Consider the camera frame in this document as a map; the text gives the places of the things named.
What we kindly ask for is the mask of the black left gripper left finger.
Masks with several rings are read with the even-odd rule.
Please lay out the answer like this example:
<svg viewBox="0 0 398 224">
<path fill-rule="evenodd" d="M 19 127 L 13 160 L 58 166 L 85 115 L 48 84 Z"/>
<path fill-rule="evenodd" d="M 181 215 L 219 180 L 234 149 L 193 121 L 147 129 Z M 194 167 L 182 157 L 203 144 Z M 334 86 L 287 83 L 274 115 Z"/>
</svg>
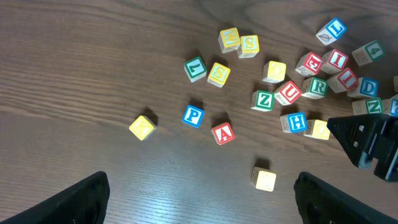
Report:
<svg viewBox="0 0 398 224">
<path fill-rule="evenodd" d="M 1 224 L 103 224 L 110 187 L 99 171 Z"/>
</svg>

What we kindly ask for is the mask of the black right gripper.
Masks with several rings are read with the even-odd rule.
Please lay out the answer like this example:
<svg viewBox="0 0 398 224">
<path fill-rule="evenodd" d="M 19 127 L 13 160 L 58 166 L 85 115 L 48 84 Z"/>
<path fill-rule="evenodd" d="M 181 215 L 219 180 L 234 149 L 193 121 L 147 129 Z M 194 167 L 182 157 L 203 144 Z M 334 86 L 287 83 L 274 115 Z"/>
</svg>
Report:
<svg viewBox="0 0 398 224">
<path fill-rule="evenodd" d="M 386 182 L 397 182 L 397 118 L 386 114 L 335 117 L 327 128 L 338 140 L 351 163 L 359 169 L 371 167 Z"/>
</svg>

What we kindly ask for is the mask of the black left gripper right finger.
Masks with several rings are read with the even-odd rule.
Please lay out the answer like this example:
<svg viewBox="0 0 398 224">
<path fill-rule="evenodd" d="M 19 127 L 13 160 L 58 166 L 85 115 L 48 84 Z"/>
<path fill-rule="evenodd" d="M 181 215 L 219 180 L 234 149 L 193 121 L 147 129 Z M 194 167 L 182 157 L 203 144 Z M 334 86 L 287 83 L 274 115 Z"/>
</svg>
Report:
<svg viewBox="0 0 398 224">
<path fill-rule="evenodd" d="M 304 224 L 397 224 L 385 215 L 318 177 L 301 172 L 294 184 L 295 200 Z"/>
</svg>

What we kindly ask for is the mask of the yellow O block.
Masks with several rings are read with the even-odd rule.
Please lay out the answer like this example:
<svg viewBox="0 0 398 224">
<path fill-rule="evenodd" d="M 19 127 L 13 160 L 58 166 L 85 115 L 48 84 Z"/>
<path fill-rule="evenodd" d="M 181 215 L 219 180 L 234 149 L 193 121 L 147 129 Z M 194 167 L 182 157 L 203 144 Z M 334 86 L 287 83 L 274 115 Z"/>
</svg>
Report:
<svg viewBox="0 0 398 224">
<path fill-rule="evenodd" d="M 327 122 L 319 119 L 307 120 L 307 130 L 304 136 L 314 139 L 329 140 L 330 130 L 327 128 Z"/>
</svg>

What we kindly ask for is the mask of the yellow C block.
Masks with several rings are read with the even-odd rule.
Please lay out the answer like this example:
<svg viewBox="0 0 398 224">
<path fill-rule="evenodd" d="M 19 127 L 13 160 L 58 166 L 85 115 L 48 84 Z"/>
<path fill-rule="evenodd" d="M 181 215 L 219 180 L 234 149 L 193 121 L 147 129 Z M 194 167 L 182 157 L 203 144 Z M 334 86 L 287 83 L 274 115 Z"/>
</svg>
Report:
<svg viewBox="0 0 398 224">
<path fill-rule="evenodd" d="M 272 192 L 274 190 L 276 177 L 275 173 L 267 169 L 254 167 L 251 176 L 251 183 L 258 190 Z"/>
</svg>

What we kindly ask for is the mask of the green R block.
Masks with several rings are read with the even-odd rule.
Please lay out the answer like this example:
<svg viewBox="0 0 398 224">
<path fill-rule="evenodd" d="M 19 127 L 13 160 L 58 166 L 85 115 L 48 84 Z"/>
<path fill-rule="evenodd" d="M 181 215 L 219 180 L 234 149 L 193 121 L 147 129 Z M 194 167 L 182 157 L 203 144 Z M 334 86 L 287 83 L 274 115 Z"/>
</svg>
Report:
<svg viewBox="0 0 398 224">
<path fill-rule="evenodd" d="M 324 98 L 327 95 L 328 82 L 320 78 L 308 78 L 303 81 L 301 91 L 303 97 L 314 100 Z"/>
</svg>

